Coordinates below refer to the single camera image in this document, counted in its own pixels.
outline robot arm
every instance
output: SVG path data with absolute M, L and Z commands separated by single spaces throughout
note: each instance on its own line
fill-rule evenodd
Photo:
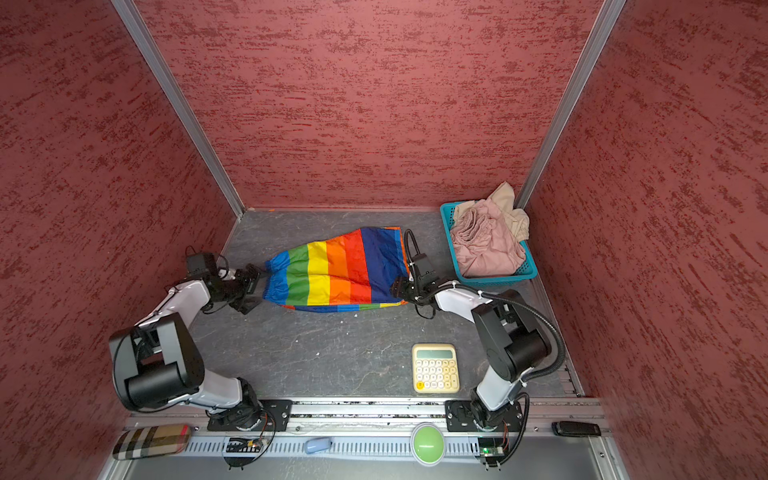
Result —
M 411 256 L 406 237 L 406 258 L 410 278 L 398 278 L 392 295 L 418 306 L 432 306 L 455 313 L 475 324 L 480 342 L 490 364 L 485 377 L 472 390 L 471 410 L 481 430 L 502 425 L 513 409 L 515 399 L 526 382 L 556 371 L 565 360 L 565 344 L 560 333 L 536 309 L 530 307 L 514 290 L 495 295 L 462 285 L 456 280 L 440 280 L 429 259 L 418 251 Z M 557 343 L 557 358 L 543 369 L 534 371 L 552 352 L 548 329 Z
M 115 392 L 126 409 L 157 412 L 177 404 L 206 409 L 209 430 L 248 430 L 258 426 L 261 406 L 242 379 L 205 369 L 188 327 L 201 310 L 227 302 L 247 313 L 258 302 L 249 297 L 258 270 L 227 272 L 222 278 L 212 253 L 187 258 L 189 274 L 153 312 L 109 340 Z

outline calculator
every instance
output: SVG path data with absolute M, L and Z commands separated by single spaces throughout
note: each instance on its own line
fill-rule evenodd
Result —
M 416 343 L 411 350 L 417 393 L 458 392 L 456 349 L 450 343 Z

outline gray marble floor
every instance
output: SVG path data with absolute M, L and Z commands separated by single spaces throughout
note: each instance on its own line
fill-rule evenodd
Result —
M 231 266 L 263 266 L 303 243 L 360 227 L 391 226 L 413 230 L 435 268 L 452 274 L 437 213 L 249 212 L 225 255 Z M 530 282 L 516 283 L 514 288 L 531 305 L 541 307 Z M 415 396 L 410 368 L 414 343 L 455 346 L 462 387 L 457 397 L 467 397 L 488 368 L 473 323 L 445 312 L 423 319 L 412 305 L 308 313 L 265 301 L 247 316 L 229 307 L 199 314 L 191 333 L 206 368 L 245 378 L 259 396 Z M 564 394 L 557 374 L 532 381 L 528 391 L 532 396 Z

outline blue small object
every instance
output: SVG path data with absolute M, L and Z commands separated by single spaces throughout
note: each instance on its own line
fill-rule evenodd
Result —
M 313 453 L 322 452 L 330 448 L 331 448 L 330 437 L 322 437 L 320 439 L 307 440 L 306 443 L 304 444 L 304 452 L 307 455 L 312 455 Z
M 451 240 L 451 228 L 456 223 L 453 218 L 453 211 L 457 205 L 464 202 L 451 202 L 449 204 L 443 204 L 440 206 L 440 216 L 442 217 L 442 225 L 445 227 L 445 235 L 448 237 L 448 245 L 451 248 L 451 258 L 453 259 L 453 270 L 456 271 L 456 277 L 458 281 L 465 285 L 481 288 L 484 286 L 494 285 L 509 285 L 510 283 L 519 282 L 522 280 L 530 280 L 538 275 L 536 264 L 533 262 L 531 251 L 528 249 L 528 244 L 523 240 L 520 244 L 525 250 L 525 262 L 517 269 L 514 275 L 511 276 L 487 276 L 477 278 L 466 278 L 462 276 L 462 273 L 458 271 L 458 262 L 456 261 L 456 252 L 453 250 L 453 240 Z

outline red textured wall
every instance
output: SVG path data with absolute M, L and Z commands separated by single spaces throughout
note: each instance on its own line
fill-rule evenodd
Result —
M 137 0 L 247 207 L 522 184 L 601 0 Z
M 529 207 L 633 480 L 768 478 L 766 25 L 629 1 Z
M 0 478 L 95 478 L 107 338 L 233 214 L 109 2 L 3 2 L 0 32 Z

